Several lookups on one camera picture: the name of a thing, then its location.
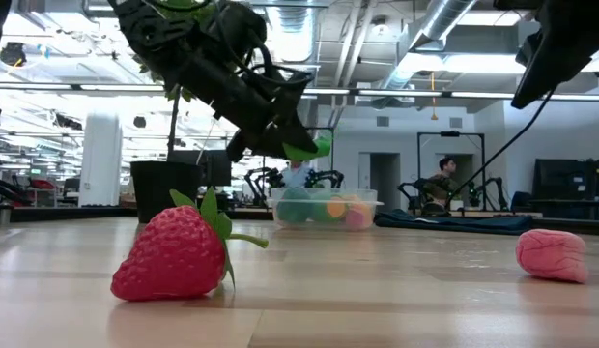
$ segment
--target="strawberry stem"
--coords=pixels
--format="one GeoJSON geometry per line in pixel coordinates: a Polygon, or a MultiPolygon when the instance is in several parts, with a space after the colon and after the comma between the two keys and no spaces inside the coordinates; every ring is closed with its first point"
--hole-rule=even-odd
{"type": "Polygon", "coordinates": [[[268,240],[264,240],[261,238],[248,236],[248,235],[244,235],[244,234],[240,234],[240,233],[232,233],[228,239],[251,242],[252,244],[254,244],[258,247],[262,247],[262,248],[266,248],[270,244],[270,242],[268,242],[268,240]]]}

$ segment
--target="ceiling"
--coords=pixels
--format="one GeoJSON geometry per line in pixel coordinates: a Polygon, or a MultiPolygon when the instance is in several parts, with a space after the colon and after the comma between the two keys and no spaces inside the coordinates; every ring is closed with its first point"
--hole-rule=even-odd
{"type": "MultiPolygon", "coordinates": [[[[280,18],[286,8],[261,8],[264,3],[284,3],[284,0],[251,1],[255,11],[267,16],[270,48],[274,61],[282,62],[295,68],[314,70],[317,72],[315,85],[318,87],[341,86],[334,83],[339,60],[345,50],[346,33],[354,34],[349,46],[349,54],[342,68],[348,74],[349,85],[371,83],[379,86],[402,59],[400,44],[407,25],[420,20],[425,14],[428,1],[375,1],[335,0],[312,1],[317,8],[299,8],[302,15],[312,18],[304,22],[302,30],[308,34],[301,37],[285,36],[280,18]],[[353,7],[361,3],[355,28],[350,28],[350,17],[353,7]],[[372,15],[367,17],[367,6],[376,4],[372,15]],[[367,32],[361,38],[361,28],[365,21],[367,32]],[[308,45],[302,42],[308,38],[308,45]],[[354,47],[360,47],[357,64],[350,64],[354,47]],[[294,62],[305,52],[307,59],[294,62]]],[[[2,46],[9,42],[23,43],[27,62],[20,68],[14,68],[0,60],[0,81],[8,82],[58,82],[69,84],[151,84],[148,73],[141,73],[139,64],[133,59],[133,52],[124,35],[119,31],[118,21],[108,11],[104,0],[85,1],[87,9],[83,10],[83,2],[79,0],[45,0],[29,2],[14,0],[13,12],[4,26],[2,46]],[[37,11],[18,11],[18,3],[45,8],[37,11]]],[[[537,24],[527,22],[527,13],[498,12],[492,9],[491,1],[477,1],[471,11],[467,12],[459,25],[448,36],[445,51],[447,54],[465,54],[475,51],[488,51],[491,42],[500,44],[504,34],[511,34],[518,46],[523,33],[537,28],[537,24]],[[493,33],[494,38],[474,39],[475,33],[493,33]]],[[[465,69],[437,70],[434,73],[417,72],[409,81],[415,89],[436,89],[453,91],[513,92],[517,78],[516,73],[464,72],[465,69]]],[[[564,86],[568,92],[585,92],[593,88],[595,77],[591,73],[581,73],[575,80],[564,86]]],[[[422,109],[431,104],[431,99],[416,98],[407,107],[422,109]]],[[[446,99],[439,106],[466,107],[473,111],[474,100],[446,99]]],[[[138,157],[160,158],[165,153],[164,137],[170,125],[170,102],[164,96],[128,94],[83,93],[81,95],[63,95],[61,93],[31,93],[22,91],[0,91],[0,103],[4,109],[0,131],[17,133],[36,132],[33,136],[50,142],[52,146],[66,149],[64,155],[78,159],[82,154],[82,131],[66,130],[56,122],[57,115],[67,117],[86,127],[86,117],[96,105],[112,104],[117,107],[124,125],[124,161],[125,165],[138,157]],[[147,126],[137,128],[134,117],[145,117],[147,126]],[[51,136],[69,132],[72,137],[51,136]]],[[[220,149],[230,139],[236,128],[221,119],[214,121],[214,112],[200,101],[180,104],[178,121],[178,137],[185,142],[187,149],[220,149]]],[[[35,149],[27,146],[28,141],[20,142],[0,140],[0,150],[25,153],[35,149]]]]}

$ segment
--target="plastic bin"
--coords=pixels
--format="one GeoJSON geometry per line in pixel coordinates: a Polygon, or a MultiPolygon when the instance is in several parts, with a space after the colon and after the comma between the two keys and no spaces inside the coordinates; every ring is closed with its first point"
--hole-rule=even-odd
{"type": "Polygon", "coordinates": [[[273,188],[273,219],[284,228],[358,231],[373,224],[377,201],[373,189],[273,188]]]}

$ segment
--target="wooden table surface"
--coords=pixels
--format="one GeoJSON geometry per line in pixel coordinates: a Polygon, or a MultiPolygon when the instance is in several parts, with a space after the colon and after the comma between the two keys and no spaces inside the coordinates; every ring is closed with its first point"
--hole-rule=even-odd
{"type": "Polygon", "coordinates": [[[575,285],[527,277],[515,237],[235,226],[271,241],[230,243],[235,292],[147,304],[109,291],[136,218],[0,229],[0,348],[599,348],[599,237],[575,285]]]}

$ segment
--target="red strawberry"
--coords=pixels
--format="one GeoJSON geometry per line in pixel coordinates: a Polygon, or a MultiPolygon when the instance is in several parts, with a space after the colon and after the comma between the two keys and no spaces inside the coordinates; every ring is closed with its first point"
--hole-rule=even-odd
{"type": "Polygon", "coordinates": [[[231,220],[217,213],[212,190],[204,198],[201,214],[189,198],[176,191],[171,194],[180,207],[166,209],[152,218],[137,236],[128,259],[113,275],[111,292],[122,300],[198,297],[214,290],[227,271],[235,284],[226,240],[246,240],[260,247],[268,244],[231,234],[231,220]]]}

